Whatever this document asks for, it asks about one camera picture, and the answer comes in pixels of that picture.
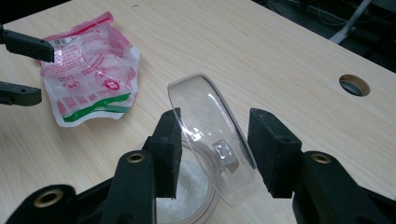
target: crumpled plastic packaging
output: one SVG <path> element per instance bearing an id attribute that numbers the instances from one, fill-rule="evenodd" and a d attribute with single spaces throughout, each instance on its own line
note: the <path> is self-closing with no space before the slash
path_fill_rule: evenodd
<path id="1" fill-rule="evenodd" d="M 138 49 L 111 27 L 110 12 L 45 40 L 55 62 L 41 64 L 52 112 L 62 127 L 87 119 L 119 119 L 137 95 Z"/>

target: wooden table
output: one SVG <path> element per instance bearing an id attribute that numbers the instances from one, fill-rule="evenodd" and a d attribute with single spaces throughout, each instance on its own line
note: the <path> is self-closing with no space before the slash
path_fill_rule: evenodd
<path id="1" fill-rule="evenodd" d="M 171 109 L 167 85 L 207 74 L 244 134 L 248 111 L 279 117 L 303 151 L 337 158 L 363 187 L 396 196 L 396 75 L 248 0 L 75 0 L 5 25 L 45 37 L 110 11 L 141 52 L 139 93 L 121 119 L 59 127 L 32 59 L 0 48 L 2 81 L 38 87 L 43 102 L 0 105 L 0 222 L 37 189 L 68 184 L 80 193 L 113 176 L 119 157 L 145 141 Z M 370 93 L 344 91 L 355 75 Z M 295 223 L 291 200 L 262 191 L 236 208 L 220 200 L 207 223 Z"/>

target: red printed label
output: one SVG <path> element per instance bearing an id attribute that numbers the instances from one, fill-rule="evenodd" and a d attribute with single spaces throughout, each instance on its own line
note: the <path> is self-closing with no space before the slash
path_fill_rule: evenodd
<path id="1" fill-rule="evenodd" d="M 78 89 L 79 87 L 79 82 L 77 81 L 68 81 L 64 83 L 64 87 L 67 88 L 68 90 L 75 90 Z"/>
<path id="2" fill-rule="evenodd" d="M 120 83 L 113 79 L 106 79 L 103 82 L 103 86 L 113 91 L 117 91 L 120 89 Z"/>

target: table surface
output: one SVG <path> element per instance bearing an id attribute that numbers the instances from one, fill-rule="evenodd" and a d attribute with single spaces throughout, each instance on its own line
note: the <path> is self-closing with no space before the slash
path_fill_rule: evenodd
<path id="1" fill-rule="evenodd" d="M 37 189 L 68 184 L 80 193 L 113 176 L 119 157 L 171 109 L 167 85 L 198 72 L 215 82 L 245 135 L 250 108 L 270 111 L 303 151 L 333 155 L 359 185 L 395 199 L 394 73 L 248 0 L 75 0 L 5 28 L 43 38 L 107 11 L 141 53 L 139 93 L 119 120 L 59 127 L 40 67 L 0 48 L 2 81 L 43 90 L 39 105 L 0 105 L 0 222 Z M 370 93 L 347 93 L 342 75 L 362 78 Z M 220 200 L 207 223 L 295 223 L 291 200 L 261 188 L 236 208 Z"/>

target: metal screw hole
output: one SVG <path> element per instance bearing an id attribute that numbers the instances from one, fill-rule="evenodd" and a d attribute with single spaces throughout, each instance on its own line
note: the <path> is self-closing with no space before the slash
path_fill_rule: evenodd
<path id="1" fill-rule="evenodd" d="M 35 199 L 35 207 L 44 208 L 59 202 L 64 196 L 61 189 L 50 189 L 40 194 Z"/>
<path id="2" fill-rule="evenodd" d="M 312 157 L 312 160 L 320 162 L 320 163 L 330 163 L 330 162 L 332 162 L 332 160 L 328 156 L 326 156 L 324 154 L 316 153 L 316 154 L 312 154 L 311 157 Z"/>
<path id="3" fill-rule="evenodd" d="M 141 162 L 145 159 L 145 155 L 141 153 L 133 153 L 126 159 L 128 162 Z"/>

